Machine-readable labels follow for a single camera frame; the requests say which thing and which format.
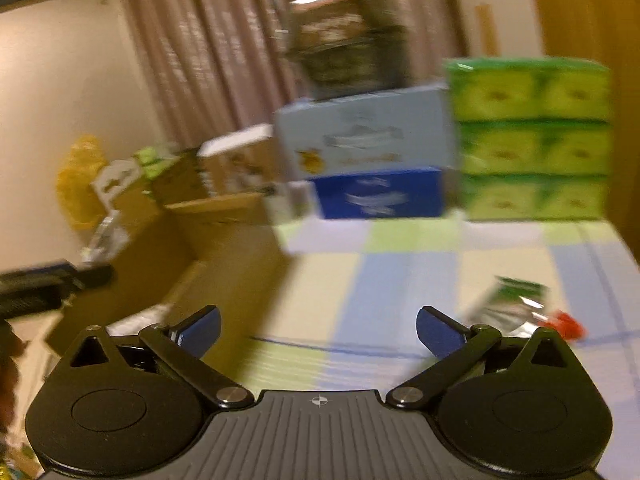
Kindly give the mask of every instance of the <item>table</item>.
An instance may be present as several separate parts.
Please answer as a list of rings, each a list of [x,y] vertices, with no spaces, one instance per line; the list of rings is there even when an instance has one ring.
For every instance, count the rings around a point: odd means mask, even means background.
[[[421,306],[460,317],[496,275],[539,282],[550,288],[550,307],[589,333],[575,351],[614,417],[598,470],[608,480],[640,479],[640,272],[608,222],[471,223],[453,211],[438,219],[311,216],[278,232],[295,259],[237,378],[254,393],[384,394],[431,357],[415,335]]]

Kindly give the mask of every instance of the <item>white wall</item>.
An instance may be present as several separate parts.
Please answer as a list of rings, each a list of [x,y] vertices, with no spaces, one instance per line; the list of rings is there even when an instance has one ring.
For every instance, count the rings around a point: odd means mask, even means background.
[[[502,56],[538,57],[544,52],[535,0],[458,0],[471,56],[482,55],[476,6],[490,4]]]
[[[78,261],[55,183],[82,133],[111,159],[163,138],[120,0],[0,12],[0,269]]]

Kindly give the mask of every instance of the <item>curtain fold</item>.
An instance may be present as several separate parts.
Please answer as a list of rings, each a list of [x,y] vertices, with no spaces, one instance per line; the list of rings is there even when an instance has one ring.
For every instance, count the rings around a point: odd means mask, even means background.
[[[126,0],[159,112],[181,146],[270,122],[304,93],[282,57],[290,1]],[[440,75],[442,59],[462,52],[447,1],[395,3],[410,31],[415,79]]]

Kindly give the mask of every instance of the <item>triangular cutout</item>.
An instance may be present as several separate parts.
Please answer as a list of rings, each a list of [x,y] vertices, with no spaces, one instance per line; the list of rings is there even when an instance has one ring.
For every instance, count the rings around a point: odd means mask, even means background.
[[[81,366],[101,365],[108,362],[107,354],[104,353],[98,338],[88,337],[84,340],[78,353],[71,361],[71,367],[78,368]]]
[[[531,359],[531,364],[566,368],[562,354],[551,339],[543,339],[540,342],[538,348],[536,348],[536,353]]]

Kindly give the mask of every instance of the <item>silver screw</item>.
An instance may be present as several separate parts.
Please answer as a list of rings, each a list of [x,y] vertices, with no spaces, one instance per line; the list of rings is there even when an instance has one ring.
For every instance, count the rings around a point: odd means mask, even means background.
[[[218,390],[216,393],[216,397],[218,400],[222,402],[226,402],[227,404],[235,404],[237,402],[242,402],[248,396],[248,391],[244,388],[240,388],[239,386],[227,386]]]
[[[420,400],[422,398],[422,392],[413,386],[404,386],[393,390],[392,396],[397,402],[400,402],[400,404],[409,404],[410,402]]]

